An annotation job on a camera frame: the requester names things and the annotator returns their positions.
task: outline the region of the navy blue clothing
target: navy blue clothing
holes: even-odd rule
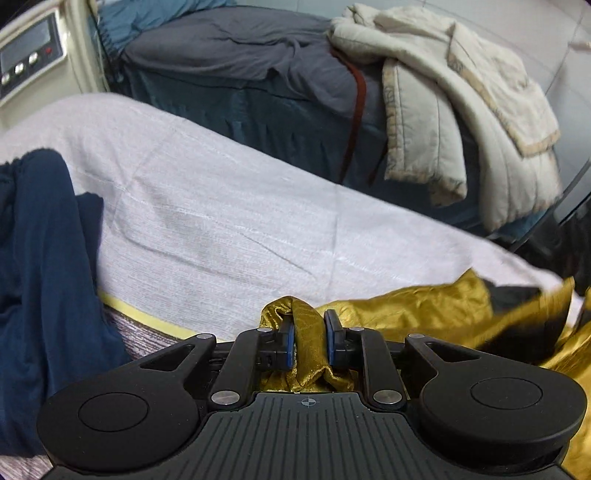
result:
[[[96,295],[102,211],[55,151],[0,166],[0,455],[43,453],[45,400],[130,360]]]

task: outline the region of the yellow stripe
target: yellow stripe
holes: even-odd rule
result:
[[[164,320],[160,320],[156,317],[152,317],[151,315],[148,315],[147,313],[144,313],[132,307],[131,305],[126,304],[124,301],[112,297],[102,290],[99,290],[99,298],[105,305],[111,307],[117,312],[121,312],[126,317],[129,317],[130,319],[135,320],[142,325],[146,325],[146,327],[150,327],[152,330],[156,330],[157,332],[163,333],[173,338],[178,338],[180,340],[185,340],[195,335],[195,332],[189,329],[165,322]]]

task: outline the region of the black and gold garment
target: black and gold garment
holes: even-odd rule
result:
[[[409,287],[367,300],[334,301],[317,309],[283,297],[265,307],[261,326],[278,328],[292,314],[297,360],[290,372],[262,379],[265,391],[351,391],[352,372],[335,373],[326,354],[323,314],[336,310],[344,327],[380,331],[386,340],[403,342],[420,332],[447,342],[513,360],[536,364],[576,380],[591,398],[591,295],[574,327],[566,326],[574,282],[542,293],[535,287],[498,287],[472,270],[455,283]],[[570,444],[563,466],[576,478],[590,479],[591,411]]]

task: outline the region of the shiny gold cloth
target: shiny gold cloth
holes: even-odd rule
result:
[[[334,301],[317,309],[293,297],[283,297],[265,307],[261,326],[278,328],[281,317],[292,314],[297,345],[296,364],[291,372],[263,377],[265,391],[326,392],[351,391],[352,372],[335,372],[326,355],[326,330],[322,315],[336,310],[344,327],[363,326],[380,331],[386,340],[403,342],[413,332],[469,348],[478,348],[509,327],[539,325],[566,314],[574,289],[573,280],[544,293],[514,310],[494,315],[489,290],[472,271],[455,283],[403,288],[367,300]],[[591,310],[591,294],[584,309]],[[562,372],[576,380],[591,398],[591,322],[579,328],[565,327],[554,355],[544,368]],[[570,444],[563,466],[576,478],[591,480],[591,408]]]

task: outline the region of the washing machine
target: washing machine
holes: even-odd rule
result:
[[[0,135],[60,98],[109,90],[91,0],[23,6],[0,30]]]

